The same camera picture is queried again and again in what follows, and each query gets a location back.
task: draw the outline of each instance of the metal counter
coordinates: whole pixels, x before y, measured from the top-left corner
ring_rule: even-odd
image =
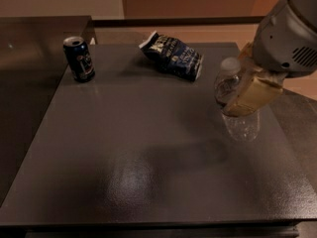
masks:
[[[192,45],[200,78],[162,74],[136,46],[90,47],[96,76],[68,69],[0,208],[1,226],[168,227],[317,218],[317,196],[269,107],[232,138],[213,81],[235,44]]]

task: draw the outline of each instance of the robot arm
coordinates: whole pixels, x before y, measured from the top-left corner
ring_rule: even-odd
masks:
[[[253,59],[265,69],[307,75],[317,67],[317,0],[280,0],[261,21]]]
[[[239,60],[242,80],[223,109],[228,116],[255,112],[281,94],[286,77],[317,69],[317,0],[278,1]]]

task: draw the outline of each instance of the soda can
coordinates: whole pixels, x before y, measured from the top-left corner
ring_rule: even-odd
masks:
[[[88,46],[81,37],[65,39],[63,51],[75,80],[87,82],[95,75]]]

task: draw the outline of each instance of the floor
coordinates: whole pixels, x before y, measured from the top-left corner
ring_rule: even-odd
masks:
[[[185,27],[139,27],[139,28],[102,28],[95,29],[99,44],[140,44],[150,33],[157,30],[160,34],[179,38],[185,43],[235,42],[241,49],[254,38],[258,25],[225,26],[185,26]],[[287,79],[284,88],[317,100],[317,72],[302,78]],[[297,156],[298,162],[306,172],[312,186],[317,191],[317,154]],[[317,222],[297,225],[299,238],[317,237]]]

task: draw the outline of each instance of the wall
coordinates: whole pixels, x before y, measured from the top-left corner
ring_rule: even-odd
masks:
[[[277,0],[0,0],[0,17],[91,15],[94,19],[260,16]]]

